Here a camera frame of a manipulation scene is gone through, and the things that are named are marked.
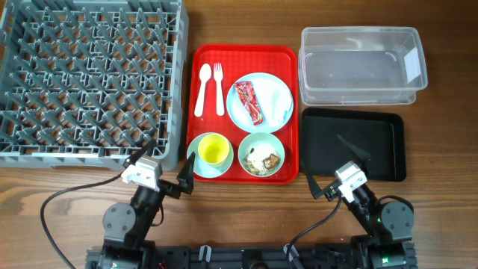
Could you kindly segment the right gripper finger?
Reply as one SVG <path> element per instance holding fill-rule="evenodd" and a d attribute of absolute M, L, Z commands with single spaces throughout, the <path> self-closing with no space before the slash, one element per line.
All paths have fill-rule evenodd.
<path fill-rule="evenodd" d="M 302 172 L 305 174 L 307 178 L 311 195 L 314 197 L 315 200 L 319 199 L 323 195 L 322 189 L 318 185 L 317 181 L 314 179 L 312 173 L 309 171 L 304 161 L 300 162 L 300 169 L 302 170 Z"/>
<path fill-rule="evenodd" d="M 361 147 L 356 146 L 353 143 L 350 143 L 340 134 L 337 134 L 337 138 L 355 156 L 355 158 L 357 159 L 357 164 L 360 166 L 360 168 L 366 168 L 367 162 L 370 160 L 371 154 L 367 150 L 362 149 Z"/>

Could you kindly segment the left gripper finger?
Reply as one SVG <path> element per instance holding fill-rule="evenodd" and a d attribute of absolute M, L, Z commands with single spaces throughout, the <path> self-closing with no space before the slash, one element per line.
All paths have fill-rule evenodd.
<path fill-rule="evenodd" d="M 196 158 L 196 153 L 192 152 L 185 165 L 177 175 L 176 179 L 179 182 L 179 189 L 181 192 L 186 194 L 191 194 L 193 191 L 193 180 L 194 180 L 194 162 Z"/>
<path fill-rule="evenodd" d="M 145 146 L 141 147 L 138 151 L 127 157 L 127 159 L 123 162 L 122 166 L 124 168 L 127 168 L 130 165 L 135 165 L 136 161 L 138 161 L 144 155 L 150 156 L 156 145 L 157 142 L 155 140 L 150 140 Z"/>

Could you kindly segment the small light blue saucer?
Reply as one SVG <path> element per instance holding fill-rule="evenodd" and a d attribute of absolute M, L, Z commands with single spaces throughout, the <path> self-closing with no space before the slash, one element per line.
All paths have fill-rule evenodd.
<path fill-rule="evenodd" d="M 234 161 L 234 150 L 230 142 L 228 142 L 229 154 L 225 162 L 221 164 L 219 167 L 212 167 L 199 157 L 199 152 L 198 152 L 199 142 L 206 135 L 210 135 L 210 134 L 211 134 L 210 132 L 206 132 L 195 137 L 189 144 L 189 147 L 187 148 L 187 153 L 186 153 L 187 157 L 189 157 L 192 152 L 196 153 L 196 159 L 194 162 L 193 171 L 197 176 L 200 176 L 206 179 L 221 177 L 224 173 L 227 172 L 227 170 L 231 167 Z"/>

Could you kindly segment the yellow cup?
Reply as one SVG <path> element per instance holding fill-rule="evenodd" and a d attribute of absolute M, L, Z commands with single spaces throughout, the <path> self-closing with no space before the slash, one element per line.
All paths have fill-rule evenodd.
<path fill-rule="evenodd" d="M 207 134 L 198 145 L 199 157 L 212 167 L 223 165 L 230 152 L 229 141 L 218 133 Z"/>

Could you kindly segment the rice and food leftovers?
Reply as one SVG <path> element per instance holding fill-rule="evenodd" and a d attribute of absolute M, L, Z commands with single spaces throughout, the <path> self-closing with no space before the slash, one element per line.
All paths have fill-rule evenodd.
<path fill-rule="evenodd" d="M 252 175 L 267 176 L 279 166 L 281 160 L 280 155 L 272 145 L 261 143 L 247 148 L 242 164 Z"/>

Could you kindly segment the green bowl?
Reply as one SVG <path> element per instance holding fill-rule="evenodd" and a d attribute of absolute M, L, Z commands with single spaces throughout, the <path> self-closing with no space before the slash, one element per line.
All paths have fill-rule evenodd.
<path fill-rule="evenodd" d="M 285 162 L 285 148 L 283 147 L 282 142 L 276 136 L 274 136 L 273 134 L 264 133 L 264 132 L 257 132 L 257 133 L 252 133 L 252 134 L 249 134 L 248 136 L 246 136 L 242 140 L 242 142 L 240 143 L 240 146 L 238 148 L 238 160 L 239 160 L 240 165 L 242 166 L 242 168 L 246 172 L 248 172 L 245 169 L 244 165 L 242 164 L 242 160 L 246 156 L 246 150 L 251 145 L 258 145 L 258 144 L 261 144 L 261 143 L 268 143 L 268 144 L 272 145 L 276 149 L 276 151 L 278 152 L 278 154 L 280 155 L 282 160 L 280 161 L 279 166 L 270 175 L 256 176 L 256 177 L 272 176 L 279 171 L 279 169 L 282 167 L 282 165 Z"/>

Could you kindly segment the white plastic fork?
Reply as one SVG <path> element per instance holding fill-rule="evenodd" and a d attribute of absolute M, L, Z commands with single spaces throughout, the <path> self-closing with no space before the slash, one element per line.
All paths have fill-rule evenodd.
<path fill-rule="evenodd" d="M 225 113 L 224 101 L 223 101 L 223 68 L 221 63 L 214 64 L 214 80 L 216 82 L 216 113 L 217 116 L 223 116 Z"/>

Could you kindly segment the clear plastic wrapper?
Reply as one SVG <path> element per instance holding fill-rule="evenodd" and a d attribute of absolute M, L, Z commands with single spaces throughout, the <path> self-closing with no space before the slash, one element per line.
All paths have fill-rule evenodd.
<path fill-rule="evenodd" d="M 268 126 L 274 129 L 280 129 L 286 124 L 293 109 L 291 92 L 287 87 L 279 84 L 264 88 L 260 96 L 260 104 Z"/>

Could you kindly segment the large light blue plate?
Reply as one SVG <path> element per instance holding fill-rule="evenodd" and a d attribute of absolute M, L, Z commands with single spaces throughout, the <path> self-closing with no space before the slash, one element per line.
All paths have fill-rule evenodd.
<path fill-rule="evenodd" d="M 265 72 L 250 73 L 248 75 L 245 75 L 239 78 L 238 82 L 239 81 L 252 82 L 254 90 L 255 90 L 255 95 L 257 96 L 258 104 L 260 105 L 262 114 L 264 116 L 264 122 L 257 126 L 253 125 L 251 117 L 249 116 L 249 113 L 246 111 L 246 109 L 242 105 L 234 85 L 231 86 L 226 98 L 226 107 L 227 107 L 228 114 L 230 118 L 232 119 L 232 122 L 240 129 L 249 133 L 256 133 L 256 132 L 273 133 L 280 130 L 280 129 L 274 129 L 268 126 L 267 121 L 265 119 L 264 110 L 260 104 L 260 96 L 261 96 L 261 93 L 264 91 L 264 88 L 270 87 L 272 84 L 279 84 L 289 89 L 286 83 L 284 83 L 280 78 L 277 78 L 274 75 L 271 75 Z M 293 111 L 294 111 L 294 99 L 293 99 L 293 109 L 291 110 L 290 118 L 292 117 Z"/>

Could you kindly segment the red snack wrapper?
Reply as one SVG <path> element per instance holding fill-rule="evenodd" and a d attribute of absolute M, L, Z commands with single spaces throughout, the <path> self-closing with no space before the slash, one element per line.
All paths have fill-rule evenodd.
<path fill-rule="evenodd" d="M 264 116 L 260 105 L 258 104 L 257 96 L 251 81 L 239 81 L 234 84 L 239 99 L 249 113 L 252 123 L 257 126 L 264 122 Z"/>

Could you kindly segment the white plastic spoon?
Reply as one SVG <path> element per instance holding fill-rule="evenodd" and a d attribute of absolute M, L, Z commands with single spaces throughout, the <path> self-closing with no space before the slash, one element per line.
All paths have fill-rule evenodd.
<path fill-rule="evenodd" d="M 203 114 L 204 104 L 205 104 L 205 88 L 211 76 L 212 76 L 211 66 L 209 64 L 203 64 L 199 71 L 200 87 L 199 87 L 199 93 L 196 100 L 196 105 L 194 108 L 195 117 L 201 117 Z"/>

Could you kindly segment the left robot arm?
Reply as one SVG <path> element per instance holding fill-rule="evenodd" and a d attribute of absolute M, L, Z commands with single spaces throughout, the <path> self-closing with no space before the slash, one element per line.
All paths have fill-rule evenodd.
<path fill-rule="evenodd" d="M 163 212 L 164 197 L 179 199 L 181 194 L 193 191 L 194 163 L 196 154 L 187 158 L 176 184 L 161 178 L 162 166 L 151 156 L 156 142 L 151 140 L 130 155 L 120 177 L 125 183 L 137 184 L 137 190 L 129 203 L 116 203 L 104 214 L 104 243 L 96 258 L 89 258 L 86 268 L 166 268 L 156 245 L 146 240 L 158 212 Z"/>

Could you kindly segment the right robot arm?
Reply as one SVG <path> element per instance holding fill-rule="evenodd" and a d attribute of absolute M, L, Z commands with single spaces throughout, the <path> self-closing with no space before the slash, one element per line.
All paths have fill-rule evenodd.
<path fill-rule="evenodd" d="M 335 171 L 335 180 L 321 188 L 304 161 L 300 167 L 306 174 L 311 195 L 325 197 L 337 204 L 325 218 L 303 230 L 284 247 L 289 267 L 303 268 L 294 245 L 302 236 L 334 217 L 341 205 L 353 214 L 364 235 L 353 236 L 348 244 L 318 244 L 311 251 L 311 262 L 316 268 L 416 268 L 418 262 L 412 240 L 415 209 L 402 197 L 376 197 L 367 186 L 366 163 L 371 154 L 350 143 L 343 136 L 338 139 L 358 159 L 349 161 Z"/>

